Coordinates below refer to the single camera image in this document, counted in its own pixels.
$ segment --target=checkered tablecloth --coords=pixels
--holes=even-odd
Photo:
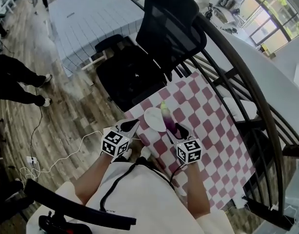
[[[200,138],[203,154],[198,165],[204,186],[211,208],[222,208],[255,171],[231,117],[199,72],[170,83],[126,112],[128,118],[140,120],[137,134],[169,175],[180,165],[176,150],[166,133],[156,132],[144,120],[145,110],[160,107],[163,100],[175,121],[194,129],[195,136]],[[187,181],[186,168],[174,177],[173,184],[183,197],[186,197]]]

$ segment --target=black metal railing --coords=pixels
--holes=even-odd
[[[143,6],[132,0],[140,8]],[[231,116],[234,124],[239,130],[240,135],[249,151],[253,165],[256,172],[248,181],[249,187],[245,189],[245,199],[247,200],[247,207],[252,213],[261,218],[285,229],[289,230],[294,224],[294,219],[283,214],[284,212],[284,198],[285,190],[283,185],[283,155],[279,138],[284,141],[286,145],[299,145],[299,136],[291,128],[291,126],[280,116],[278,112],[270,107],[259,88],[256,80],[248,69],[246,63],[242,60],[237,51],[222,35],[222,33],[202,14],[196,18],[199,27],[206,33],[206,35],[217,45],[222,53],[227,57],[232,64],[233,69],[226,72],[221,69],[215,59],[206,51],[201,53],[205,59],[198,56],[191,57],[177,67],[175,70],[180,77],[187,76],[191,72],[186,64],[198,69],[211,85],[215,93],[218,95],[222,104]],[[217,86],[221,85],[231,94],[235,100],[241,114],[243,115],[243,122],[236,122],[231,114],[228,106]],[[241,99],[250,100],[254,102],[258,109],[258,120],[250,120]],[[269,159],[274,163],[277,176],[277,194],[278,199],[273,198],[270,176],[269,176]],[[260,179],[264,177],[266,180],[266,187],[268,192],[268,203],[264,203],[264,193],[260,186]],[[257,188],[259,193],[259,200],[255,196],[254,189]],[[275,205],[278,200],[278,210],[270,210],[270,207]]]

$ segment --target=black cable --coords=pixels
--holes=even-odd
[[[13,56],[12,57],[14,57],[14,52],[12,52],[12,51],[10,51],[5,45],[4,45],[4,43],[0,40],[0,43],[2,43],[2,45],[4,46],[4,48],[5,49],[7,49],[7,51],[9,52],[9,53],[11,53],[11,54],[13,54]]]
[[[175,171],[172,173],[172,175],[171,175],[170,183],[172,182],[172,179],[173,179],[175,173],[176,173],[178,170],[184,168],[185,166],[186,166],[186,164],[181,164],[179,167],[176,168],[176,170],[175,170]]]
[[[40,117],[40,121],[39,121],[39,123],[38,123],[38,125],[34,128],[34,130],[33,130],[33,132],[32,132],[32,135],[31,135],[31,138],[30,138],[30,154],[31,154],[31,159],[32,159],[32,157],[33,157],[33,154],[32,154],[32,137],[33,137],[33,134],[34,134],[34,132],[37,130],[37,128],[40,126],[40,124],[41,124],[41,121],[42,121],[42,118],[43,118],[43,113],[42,113],[42,109],[41,109],[41,107],[39,107],[40,108],[40,112],[41,112],[41,117]],[[35,169],[34,171],[35,171],[35,173],[36,173],[36,178],[37,178],[37,181],[38,181],[38,175],[37,175],[37,169],[35,168],[35,166],[34,166],[34,161],[32,160],[32,166],[33,166],[33,168]]]
[[[122,176],[120,176],[119,178],[117,178],[115,180],[115,182],[112,184],[112,186],[110,187],[110,189],[108,190],[108,192],[105,194],[105,196],[100,201],[100,211],[106,212],[105,203],[106,203],[107,198],[114,191],[114,189],[118,185],[119,181],[121,179],[123,179],[125,176],[127,176],[130,172],[132,172],[132,170],[136,167],[136,165],[137,165],[136,163],[134,163],[133,165],[131,165],[130,168],[129,168],[129,170],[127,170]]]
[[[118,183],[120,182],[121,179],[123,179],[125,176],[127,176],[129,173],[131,173],[133,171],[133,169],[138,166],[138,165],[143,165],[145,167],[147,167],[149,170],[155,172],[157,175],[159,175],[162,179],[164,179],[170,186],[171,188],[174,190],[174,186],[171,184],[171,182],[169,182],[164,176],[162,176],[158,171],[156,171],[155,169],[141,163],[140,159],[137,159],[136,163],[134,163],[133,165],[130,166],[129,170],[126,171],[123,175],[121,175],[119,178],[117,178],[115,180],[115,182],[112,184],[112,186],[110,187],[110,189],[108,190],[108,192],[105,194],[105,196],[101,199],[100,201],[100,211],[102,212],[106,212],[105,209],[105,203],[107,198],[110,196],[110,194],[115,190],[116,186],[118,185]]]

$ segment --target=chair armrest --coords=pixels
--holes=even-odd
[[[95,51],[100,53],[121,41],[123,41],[123,36],[121,35],[114,35],[112,37],[106,38],[95,46]]]

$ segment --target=grid-patterned table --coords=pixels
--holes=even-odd
[[[138,118],[137,134],[148,146],[161,167],[171,175],[180,165],[176,151],[166,133],[151,129],[144,120],[149,107],[160,107],[165,100],[176,122],[194,129],[203,144],[198,161],[212,209],[222,208],[240,192],[254,173],[252,161],[237,128],[208,82],[194,72],[188,78],[170,83],[125,113]],[[185,197],[188,177],[184,168],[173,184]]]
[[[56,0],[49,4],[55,44],[67,75],[107,37],[138,32],[144,12],[130,0]]]

